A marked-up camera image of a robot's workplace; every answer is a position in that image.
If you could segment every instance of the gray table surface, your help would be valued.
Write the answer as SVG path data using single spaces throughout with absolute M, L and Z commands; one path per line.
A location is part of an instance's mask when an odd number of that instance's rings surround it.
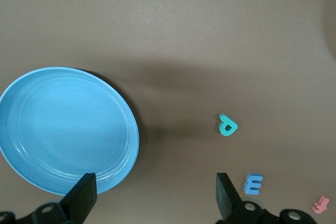
M 86 223 L 215 223 L 215 176 L 275 215 L 336 219 L 335 0 L 0 0 L 0 92 L 47 66 L 99 74 L 137 117 L 130 175 Z M 239 125 L 218 132 L 220 113 Z M 320 215 L 312 206 L 330 198 Z M 0 210 L 57 198 L 0 157 Z

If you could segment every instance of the blue plate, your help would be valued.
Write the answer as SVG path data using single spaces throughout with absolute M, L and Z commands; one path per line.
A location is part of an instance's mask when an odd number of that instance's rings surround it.
M 102 193 L 121 182 L 139 150 L 127 103 L 87 72 L 42 68 L 15 80 L 0 98 L 0 149 L 33 185 L 65 195 L 85 173 Z

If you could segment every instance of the black bracket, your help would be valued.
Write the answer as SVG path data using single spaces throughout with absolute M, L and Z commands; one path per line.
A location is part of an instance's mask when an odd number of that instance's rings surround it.
M 307 213 L 285 209 L 280 217 L 251 201 L 242 201 L 226 173 L 217 173 L 216 200 L 222 220 L 217 224 L 317 224 Z
M 0 212 L 0 224 L 82 224 L 96 201 L 96 175 L 86 173 L 60 203 L 44 204 L 18 220 L 13 212 Z

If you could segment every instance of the round plastic plate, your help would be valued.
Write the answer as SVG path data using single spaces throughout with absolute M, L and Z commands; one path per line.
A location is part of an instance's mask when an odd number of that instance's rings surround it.
M 121 182 L 138 155 L 127 103 L 87 72 L 42 68 L 15 80 L 0 98 L 0 149 L 33 185 L 64 195 L 85 173 L 102 193 Z

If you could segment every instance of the plate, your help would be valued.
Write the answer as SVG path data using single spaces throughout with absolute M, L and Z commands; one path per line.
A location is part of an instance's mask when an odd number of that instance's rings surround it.
M 97 193 L 120 183 L 139 150 L 125 100 L 98 77 L 74 68 L 37 69 L 0 97 L 0 150 L 33 185 L 65 195 L 85 173 Z

